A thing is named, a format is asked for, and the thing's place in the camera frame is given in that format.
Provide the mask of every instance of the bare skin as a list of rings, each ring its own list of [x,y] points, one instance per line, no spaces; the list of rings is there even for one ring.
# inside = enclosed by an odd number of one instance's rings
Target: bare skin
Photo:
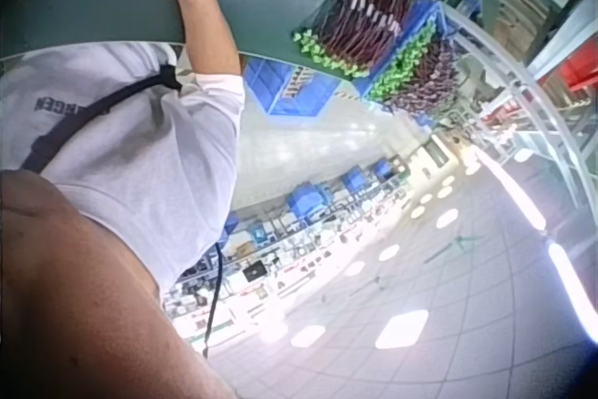
[[[216,0],[179,2],[194,71],[238,75]],[[17,397],[235,397],[180,339],[128,247],[42,177],[1,176],[0,381]]]

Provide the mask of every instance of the hanging cable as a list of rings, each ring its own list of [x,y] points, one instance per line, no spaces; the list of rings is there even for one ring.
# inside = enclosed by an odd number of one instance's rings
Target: hanging cable
[[[214,324],[214,315],[216,314],[216,304],[218,303],[218,296],[221,292],[221,285],[222,285],[222,269],[224,265],[224,260],[222,257],[222,249],[220,243],[214,245],[216,248],[216,253],[218,255],[218,275],[216,277],[216,286],[214,287],[214,297],[212,298],[212,305],[209,308],[209,317],[207,318],[207,327],[206,327],[206,335],[204,336],[204,358],[207,359],[207,352],[208,346],[207,343],[209,341],[210,336],[212,335],[212,325]]]

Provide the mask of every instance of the white t-shirt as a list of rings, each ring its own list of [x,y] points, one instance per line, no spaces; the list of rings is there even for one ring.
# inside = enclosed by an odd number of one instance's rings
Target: white t-shirt
[[[158,73],[176,56],[147,43],[86,44],[22,59],[0,78],[3,169],[65,115]],[[243,80],[195,75],[147,89],[77,132],[41,173],[124,241],[160,292],[220,237],[235,186]]]

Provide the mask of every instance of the man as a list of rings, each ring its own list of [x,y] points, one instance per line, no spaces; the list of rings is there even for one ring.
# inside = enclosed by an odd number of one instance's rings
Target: man
[[[229,398],[159,294],[220,236],[244,91],[217,0],[178,0],[195,80],[156,86],[75,133],[43,166],[32,145],[64,117],[155,75],[172,50],[83,45],[25,57],[1,81],[0,393]]]

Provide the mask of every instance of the black strap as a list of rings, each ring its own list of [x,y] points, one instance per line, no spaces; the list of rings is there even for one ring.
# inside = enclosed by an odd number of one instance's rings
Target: black strap
[[[89,107],[82,108],[76,115],[64,117],[54,125],[49,133],[41,135],[34,141],[31,146],[31,152],[21,168],[41,173],[46,168],[46,165],[58,154],[58,151],[60,151],[68,139],[87,123],[123,100],[160,84],[167,88],[180,90],[181,86],[175,77],[175,67],[173,65],[163,65],[160,67],[158,75],[141,79],[125,86],[115,93],[101,98]]]

